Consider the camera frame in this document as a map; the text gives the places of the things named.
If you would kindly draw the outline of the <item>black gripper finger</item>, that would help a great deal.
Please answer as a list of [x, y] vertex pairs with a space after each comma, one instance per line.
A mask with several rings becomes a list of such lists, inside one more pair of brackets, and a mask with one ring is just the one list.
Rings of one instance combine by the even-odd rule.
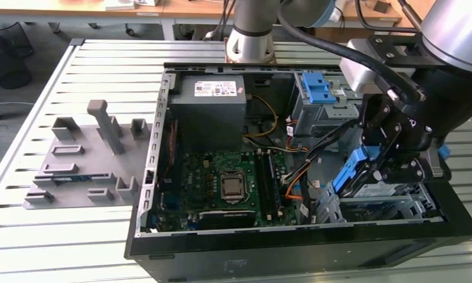
[[371, 160], [383, 165], [395, 150], [396, 138], [402, 132], [402, 125], [396, 119], [396, 107], [392, 100], [383, 94], [364, 94], [362, 112], [359, 115], [362, 129], [362, 144], [368, 149], [379, 147], [379, 153]]
[[372, 164], [372, 178], [386, 184], [420, 183], [434, 177], [430, 161], [418, 152], [382, 153]]

